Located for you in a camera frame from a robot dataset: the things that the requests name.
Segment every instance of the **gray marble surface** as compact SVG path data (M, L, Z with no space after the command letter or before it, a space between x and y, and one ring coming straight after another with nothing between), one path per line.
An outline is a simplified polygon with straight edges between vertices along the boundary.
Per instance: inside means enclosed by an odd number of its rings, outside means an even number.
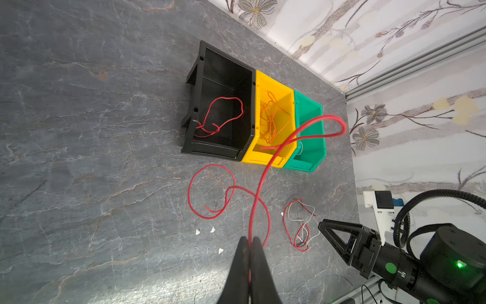
M180 153L201 39L346 119L339 92L205 0L7 0L0 12L3 304L217 301L252 199L238 192L203 220L188 183L218 163L255 190L263 166ZM349 137L327 144L316 172L272 169L261 196L284 303L328 303L362 282L322 236L292 248L281 222L296 197L320 217L358 221ZM230 177L201 177L195 206L221 207ZM266 225L259 207L256 235Z

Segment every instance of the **floral wallpaper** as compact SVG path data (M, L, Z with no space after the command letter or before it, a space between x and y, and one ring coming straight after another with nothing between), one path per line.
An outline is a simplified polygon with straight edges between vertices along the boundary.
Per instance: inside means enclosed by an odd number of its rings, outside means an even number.
M342 91L486 26L484 0L209 0Z
M360 222L375 226L363 191L409 201L456 189L486 197L486 47L347 105ZM486 241L486 210L436 198L412 211L413 230L452 223ZM431 235L417 237L420 252Z

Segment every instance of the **white wire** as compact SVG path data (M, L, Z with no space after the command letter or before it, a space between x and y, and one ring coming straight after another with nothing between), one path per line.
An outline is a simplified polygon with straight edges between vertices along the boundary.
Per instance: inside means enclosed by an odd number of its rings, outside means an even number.
M304 203L302 202L302 200L301 200L301 199L298 199L297 201L298 201L299 203L301 203L302 205L304 205L304 206L307 206L307 207L311 207L311 208L312 208L312 213L311 213L311 216L309 217L309 219L308 219L307 221L305 221L303 224L301 224L301 225L302 225L302 228L303 228L303 229L301 229L301 231L302 231L302 238L300 238L300 236L298 236L298 235L297 235L297 238L298 238L298 239L299 239L301 242L304 242L304 240L303 240L303 238L304 238L304 230L307 232L307 235L309 235L309 231L308 231L308 230L305 228L305 225L307 225L307 224L308 224L308 223L311 221L311 219L313 219L314 212L315 212L315 207L314 207L314 206L312 206L312 205L306 205L306 204L304 204ZM302 221L304 221L304 220L303 220L303 219L291 219L291 218L290 218L290 215L289 215L289 213L290 213L290 207L292 206L292 204L293 204L293 203L295 203L295 202L292 202L292 203L290 204L289 208L287 209L287 217L288 217L288 219L289 219L289 220L291 220L292 222L299 222L299 223L300 223L300 222L302 222ZM311 237L311 238L310 238L310 239L309 239L307 242L305 242L305 244L304 244L304 245L307 245L307 246L308 246L308 245L309 245L309 242L310 242L310 241L311 241L313 238L315 238L316 236L318 236L318 235L320 235L320 234L321 234L321 233L319 232L318 234L316 234L316 235L314 235L313 237Z
M296 154L296 155L302 154L302 150L304 150L304 143L302 141L300 141L300 145L302 146L301 149L300 149L300 153Z

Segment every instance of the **yellow storage bin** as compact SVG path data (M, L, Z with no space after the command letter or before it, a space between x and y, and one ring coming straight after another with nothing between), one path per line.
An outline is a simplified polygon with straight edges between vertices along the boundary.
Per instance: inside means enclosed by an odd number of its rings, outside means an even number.
M242 162L268 165L277 149L260 150L260 147L282 144L295 131L294 90L257 71L255 109L255 137L243 156ZM275 123L270 128L266 121L269 113L273 116ZM287 145L272 166L282 168L295 149L297 149L297 142Z

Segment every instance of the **plastic bin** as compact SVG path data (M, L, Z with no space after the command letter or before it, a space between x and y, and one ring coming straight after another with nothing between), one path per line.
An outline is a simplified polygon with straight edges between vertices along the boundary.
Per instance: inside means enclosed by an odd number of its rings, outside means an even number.
M187 76L192 86L189 110L181 123L187 128L181 152L241 161L255 136L255 81L254 68L201 41L198 58ZM204 121L211 102L222 96L240 98L243 115L210 137L194 137L207 135L196 127ZM221 125L240 113L238 100L218 100L204 128L215 130L212 123Z
M262 125L260 124L260 108L270 101L268 92L271 92L275 96L278 105L288 113L287 114L282 110L277 110L275 112L275 129L281 130L283 126L285 127L279 134L277 134L272 143L267 143L263 138L260 138L260 131L262 131ZM260 147L282 144L284 140L295 131L294 90L262 72L256 71L255 109L255 137L243 157L242 162L267 165L277 150L260 150ZM292 156L295 149L297 149L297 143L292 143L286 146L275 159L272 166L275 168L282 168L289 160L290 156Z
M295 125L297 128L310 119L323 114L322 105L297 91L295 91L294 94ZM300 132L298 136L321 134L324 134L324 123L322 121L309 126L307 129ZM304 172L313 172L319 166L322 160L324 160L326 155L325 138L304 139L297 141L297 149L285 164L284 168Z

